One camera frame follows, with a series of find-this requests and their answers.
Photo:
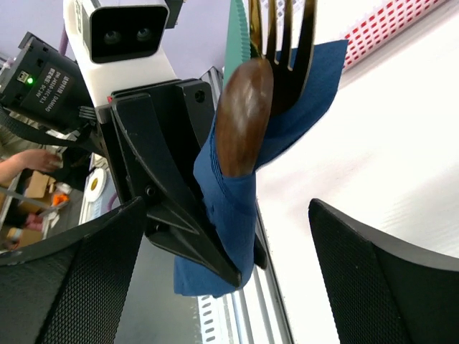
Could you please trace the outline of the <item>person's hand in background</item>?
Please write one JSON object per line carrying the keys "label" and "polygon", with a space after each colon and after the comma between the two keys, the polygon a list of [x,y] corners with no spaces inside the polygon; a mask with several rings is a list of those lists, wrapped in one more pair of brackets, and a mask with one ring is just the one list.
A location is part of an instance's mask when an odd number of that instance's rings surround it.
{"label": "person's hand in background", "polygon": [[23,168],[41,172],[53,172],[63,167],[62,158],[45,149],[25,150],[16,155]]}

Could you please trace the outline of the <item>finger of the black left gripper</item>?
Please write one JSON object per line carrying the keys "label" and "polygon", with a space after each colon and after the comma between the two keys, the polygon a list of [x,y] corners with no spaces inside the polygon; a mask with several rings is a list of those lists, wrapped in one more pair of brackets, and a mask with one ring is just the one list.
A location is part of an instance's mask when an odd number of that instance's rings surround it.
{"label": "finger of the black left gripper", "polygon": [[161,200],[148,208],[148,217],[162,225],[151,235],[153,243],[240,286],[241,273],[199,200],[192,173],[199,145],[183,102],[140,92],[116,95],[111,106],[129,148],[161,193]]}
{"label": "finger of the black left gripper", "polygon": [[254,264],[260,269],[266,269],[268,267],[268,256],[259,236],[260,233],[260,222],[257,222],[255,225]]}

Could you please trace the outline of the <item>brown wooden spoon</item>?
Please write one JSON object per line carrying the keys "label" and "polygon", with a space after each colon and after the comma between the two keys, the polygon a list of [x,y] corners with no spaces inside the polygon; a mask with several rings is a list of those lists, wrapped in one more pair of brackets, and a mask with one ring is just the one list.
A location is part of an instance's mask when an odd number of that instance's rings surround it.
{"label": "brown wooden spoon", "polygon": [[270,119],[273,71],[266,59],[251,59],[231,75],[219,99],[215,145],[222,174],[250,175]]}

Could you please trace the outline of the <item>roll of white tape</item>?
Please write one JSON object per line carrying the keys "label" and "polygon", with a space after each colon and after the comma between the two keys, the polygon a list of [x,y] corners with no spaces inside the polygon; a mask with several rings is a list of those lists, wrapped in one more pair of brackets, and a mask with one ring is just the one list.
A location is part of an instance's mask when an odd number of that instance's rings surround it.
{"label": "roll of white tape", "polygon": [[107,172],[103,168],[96,168],[90,179],[85,190],[86,199],[89,202],[96,201],[102,194],[105,188],[105,182],[107,180]]}

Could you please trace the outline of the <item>red bottle orange cap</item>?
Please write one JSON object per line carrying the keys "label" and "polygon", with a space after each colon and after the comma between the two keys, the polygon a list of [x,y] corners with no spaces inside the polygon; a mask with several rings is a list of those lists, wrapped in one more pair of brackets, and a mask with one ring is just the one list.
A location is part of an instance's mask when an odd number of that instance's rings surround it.
{"label": "red bottle orange cap", "polygon": [[390,0],[378,4],[344,31],[348,47],[343,70],[351,69],[445,3],[446,0]]}

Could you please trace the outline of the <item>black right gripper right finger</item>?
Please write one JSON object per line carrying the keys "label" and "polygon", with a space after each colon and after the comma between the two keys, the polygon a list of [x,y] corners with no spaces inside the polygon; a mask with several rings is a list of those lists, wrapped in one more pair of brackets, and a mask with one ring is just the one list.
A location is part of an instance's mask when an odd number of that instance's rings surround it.
{"label": "black right gripper right finger", "polygon": [[458,259],[319,199],[308,218],[341,343],[458,342]]}

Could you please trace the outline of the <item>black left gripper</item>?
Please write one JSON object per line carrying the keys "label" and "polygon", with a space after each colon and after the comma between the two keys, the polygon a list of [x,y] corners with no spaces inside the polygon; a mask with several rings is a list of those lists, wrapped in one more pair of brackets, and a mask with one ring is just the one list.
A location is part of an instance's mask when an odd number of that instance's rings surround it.
{"label": "black left gripper", "polygon": [[60,55],[33,36],[24,39],[18,57],[1,73],[4,109],[17,111],[62,132],[79,130],[77,143],[108,160],[120,198],[127,201],[141,197],[149,208],[161,200],[161,193],[129,148],[111,106],[116,95],[140,92],[147,92],[155,100],[168,98],[183,102],[199,145],[198,155],[213,114],[210,87],[201,80],[182,80],[176,76],[175,80],[117,91],[108,98],[107,105],[96,107],[77,60]]}

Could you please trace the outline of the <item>blue paper napkin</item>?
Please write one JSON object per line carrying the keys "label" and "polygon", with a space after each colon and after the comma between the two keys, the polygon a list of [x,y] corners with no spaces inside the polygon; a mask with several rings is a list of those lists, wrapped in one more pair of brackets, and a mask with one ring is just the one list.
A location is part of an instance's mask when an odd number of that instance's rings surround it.
{"label": "blue paper napkin", "polygon": [[[306,87],[300,100],[272,119],[256,167],[276,159],[300,139],[330,108],[344,66],[348,42],[345,39],[318,44]],[[201,187],[207,216],[215,225],[229,258],[247,284],[254,267],[256,175],[224,177],[210,133],[194,163],[194,177]],[[236,288],[206,267],[182,257],[174,261],[174,291],[183,296],[220,297]]]}

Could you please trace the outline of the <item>gold fork green handle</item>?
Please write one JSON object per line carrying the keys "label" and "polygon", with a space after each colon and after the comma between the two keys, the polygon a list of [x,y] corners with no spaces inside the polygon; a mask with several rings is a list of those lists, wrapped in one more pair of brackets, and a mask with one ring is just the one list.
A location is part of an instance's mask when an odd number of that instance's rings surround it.
{"label": "gold fork green handle", "polygon": [[266,58],[273,70],[272,116],[280,115],[292,108],[303,94],[313,58],[316,7],[316,0],[306,1],[303,6],[298,48],[296,49],[295,61],[291,64],[293,2],[291,0],[285,1],[280,53],[277,53],[277,5],[275,1],[269,2],[268,40],[266,53],[263,53],[261,2],[259,0],[248,1],[251,56]]}

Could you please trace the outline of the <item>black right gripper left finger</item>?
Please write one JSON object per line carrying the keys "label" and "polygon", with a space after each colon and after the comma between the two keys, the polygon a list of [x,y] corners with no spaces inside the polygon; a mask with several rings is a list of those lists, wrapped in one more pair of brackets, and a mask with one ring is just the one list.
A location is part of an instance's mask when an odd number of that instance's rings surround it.
{"label": "black right gripper left finger", "polygon": [[2,343],[112,343],[146,226],[137,198],[1,256]]}

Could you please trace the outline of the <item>cardboard boxes in background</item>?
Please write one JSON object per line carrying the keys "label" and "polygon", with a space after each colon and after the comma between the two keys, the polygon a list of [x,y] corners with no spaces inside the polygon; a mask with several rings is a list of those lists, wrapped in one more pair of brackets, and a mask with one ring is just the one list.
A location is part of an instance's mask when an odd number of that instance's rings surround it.
{"label": "cardboard boxes in background", "polygon": [[38,171],[1,184],[1,252],[26,247],[47,236],[53,206],[54,180]]}

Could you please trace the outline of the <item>teal plastic knife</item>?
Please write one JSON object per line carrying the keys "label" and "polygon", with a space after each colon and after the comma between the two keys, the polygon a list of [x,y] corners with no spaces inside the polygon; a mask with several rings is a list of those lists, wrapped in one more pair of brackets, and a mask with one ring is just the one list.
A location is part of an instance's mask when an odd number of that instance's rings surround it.
{"label": "teal plastic knife", "polygon": [[229,82],[232,73],[249,59],[250,37],[244,1],[231,0],[224,58],[224,87]]}

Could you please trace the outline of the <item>white plastic basket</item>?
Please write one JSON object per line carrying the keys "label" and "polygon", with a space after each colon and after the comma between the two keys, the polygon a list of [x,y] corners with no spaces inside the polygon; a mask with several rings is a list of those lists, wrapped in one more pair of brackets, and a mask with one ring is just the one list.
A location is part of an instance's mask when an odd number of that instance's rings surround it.
{"label": "white plastic basket", "polygon": [[301,29],[318,27],[322,41],[346,40],[344,70],[349,70],[414,23],[445,4],[442,0],[389,1],[260,1],[260,12],[249,2],[249,19],[262,27],[262,44],[276,48],[280,57],[283,31],[291,33],[292,48]]}

